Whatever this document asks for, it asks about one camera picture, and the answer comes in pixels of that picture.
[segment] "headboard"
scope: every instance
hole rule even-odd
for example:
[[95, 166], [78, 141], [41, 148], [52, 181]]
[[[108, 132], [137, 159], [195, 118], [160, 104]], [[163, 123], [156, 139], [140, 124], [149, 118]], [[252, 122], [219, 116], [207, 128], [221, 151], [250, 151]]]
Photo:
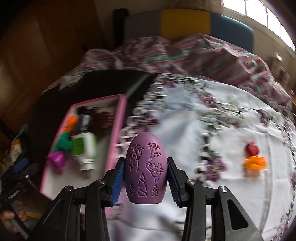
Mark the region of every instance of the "headboard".
[[125, 39], [162, 36], [178, 41], [192, 33], [202, 33], [253, 52], [253, 29], [217, 13], [193, 9], [163, 9], [129, 15], [127, 9], [116, 9], [113, 20], [116, 47]]

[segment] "yellow cushion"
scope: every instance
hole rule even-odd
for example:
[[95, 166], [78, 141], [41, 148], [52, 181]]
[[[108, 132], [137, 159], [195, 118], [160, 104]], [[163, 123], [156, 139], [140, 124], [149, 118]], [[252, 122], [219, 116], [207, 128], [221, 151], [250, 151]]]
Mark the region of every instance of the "yellow cushion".
[[210, 35], [211, 16], [209, 12], [193, 9], [164, 9], [161, 13], [160, 34], [176, 41], [193, 33]]

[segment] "wooden cabinet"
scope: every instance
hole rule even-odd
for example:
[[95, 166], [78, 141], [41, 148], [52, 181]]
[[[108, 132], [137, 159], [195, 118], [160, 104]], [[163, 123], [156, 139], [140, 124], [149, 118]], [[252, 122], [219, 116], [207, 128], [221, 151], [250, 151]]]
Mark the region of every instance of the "wooden cabinet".
[[105, 48], [93, 0], [32, 0], [0, 39], [4, 123], [16, 132], [42, 91], [91, 48]]

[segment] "striped blanket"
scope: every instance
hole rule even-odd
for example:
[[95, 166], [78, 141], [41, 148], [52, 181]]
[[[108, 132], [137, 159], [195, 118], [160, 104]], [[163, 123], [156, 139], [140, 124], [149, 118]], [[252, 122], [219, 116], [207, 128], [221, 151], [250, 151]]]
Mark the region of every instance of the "striped blanket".
[[290, 97], [261, 58], [205, 34], [193, 34], [178, 42], [157, 36], [127, 40], [112, 52], [91, 49], [77, 67], [51, 87], [73, 85], [86, 73], [101, 69], [206, 76], [244, 89], [282, 113], [291, 108]]

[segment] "magenta toy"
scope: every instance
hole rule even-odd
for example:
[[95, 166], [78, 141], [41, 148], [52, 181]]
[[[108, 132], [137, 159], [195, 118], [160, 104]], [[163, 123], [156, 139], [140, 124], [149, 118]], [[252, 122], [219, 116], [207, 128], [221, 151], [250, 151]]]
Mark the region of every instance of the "magenta toy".
[[138, 134], [129, 145], [124, 164], [127, 196], [132, 203], [160, 203], [167, 185], [168, 163], [158, 137]]
[[52, 164], [52, 166], [55, 168], [55, 170], [62, 174], [63, 173], [63, 166], [66, 162], [66, 156], [64, 152], [58, 151], [54, 153], [50, 153], [48, 156], [46, 156], [47, 161]]

